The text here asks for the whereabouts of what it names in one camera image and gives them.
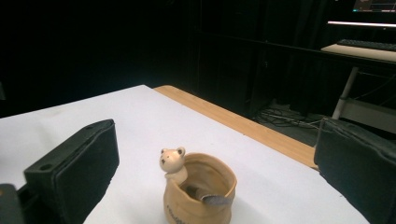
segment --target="metal leg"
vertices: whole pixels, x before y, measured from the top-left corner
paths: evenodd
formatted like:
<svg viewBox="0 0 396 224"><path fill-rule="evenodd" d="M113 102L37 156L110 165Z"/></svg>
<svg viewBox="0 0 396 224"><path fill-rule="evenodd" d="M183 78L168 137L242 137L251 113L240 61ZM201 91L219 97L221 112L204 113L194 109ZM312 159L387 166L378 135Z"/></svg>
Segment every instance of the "metal leg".
<svg viewBox="0 0 396 224"><path fill-rule="evenodd" d="M346 86L344 87L344 91L341 94L340 98L338 99L337 106L334 109L334 112L332 113L332 118L333 119L339 119L341 116L341 113L343 112L344 105L347 101L347 97L349 95L350 89L352 87L353 82L355 81L355 77L359 72L359 67L353 67L352 71L350 72L349 78L346 82Z"/></svg>

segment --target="white table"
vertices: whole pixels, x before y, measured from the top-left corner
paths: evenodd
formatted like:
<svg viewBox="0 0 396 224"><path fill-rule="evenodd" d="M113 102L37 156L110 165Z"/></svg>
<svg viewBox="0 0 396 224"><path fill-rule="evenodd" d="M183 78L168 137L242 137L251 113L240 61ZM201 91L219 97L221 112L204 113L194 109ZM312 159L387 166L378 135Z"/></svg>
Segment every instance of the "white table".
<svg viewBox="0 0 396 224"><path fill-rule="evenodd" d="M233 169L231 223L367 223L317 171L146 86L0 119L0 182L20 188L25 168L103 119L116 122L120 166L85 223L166 223L160 152L179 146Z"/></svg>

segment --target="wooden table edge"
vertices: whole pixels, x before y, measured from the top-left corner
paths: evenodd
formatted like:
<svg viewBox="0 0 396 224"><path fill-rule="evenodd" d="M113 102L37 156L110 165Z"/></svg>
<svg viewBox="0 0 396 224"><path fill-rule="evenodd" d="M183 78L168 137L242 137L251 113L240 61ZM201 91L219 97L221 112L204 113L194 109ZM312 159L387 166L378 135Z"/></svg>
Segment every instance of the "wooden table edge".
<svg viewBox="0 0 396 224"><path fill-rule="evenodd" d="M318 169L314 163L315 149L313 147L262 126L250 119L239 116L218 105L211 104L176 87L165 85L154 88L154 90L304 165Z"/></svg>

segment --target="bear figurine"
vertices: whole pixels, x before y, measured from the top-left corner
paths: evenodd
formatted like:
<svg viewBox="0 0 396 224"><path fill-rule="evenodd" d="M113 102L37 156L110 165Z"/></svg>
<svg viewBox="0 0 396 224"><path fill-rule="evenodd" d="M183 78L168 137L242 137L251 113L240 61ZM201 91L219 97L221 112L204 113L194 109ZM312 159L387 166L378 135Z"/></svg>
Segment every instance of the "bear figurine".
<svg viewBox="0 0 396 224"><path fill-rule="evenodd" d="M161 151L160 166L166 174L167 180L173 179L178 185L181 185L187 179L187 169L184 166L184 155L186 149L178 147L177 149L164 148Z"/></svg>

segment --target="computer monitor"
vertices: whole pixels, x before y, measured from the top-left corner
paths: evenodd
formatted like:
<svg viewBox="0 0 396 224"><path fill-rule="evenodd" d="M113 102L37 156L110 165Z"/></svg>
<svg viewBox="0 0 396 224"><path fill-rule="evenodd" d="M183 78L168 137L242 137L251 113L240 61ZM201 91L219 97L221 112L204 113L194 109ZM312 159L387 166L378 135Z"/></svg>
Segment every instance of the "computer monitor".
<svg viewBox="0 0 396 224"><path fill-rule="evenodd" d="M334 0L328 24L396 30L396 0Z"/></svg>

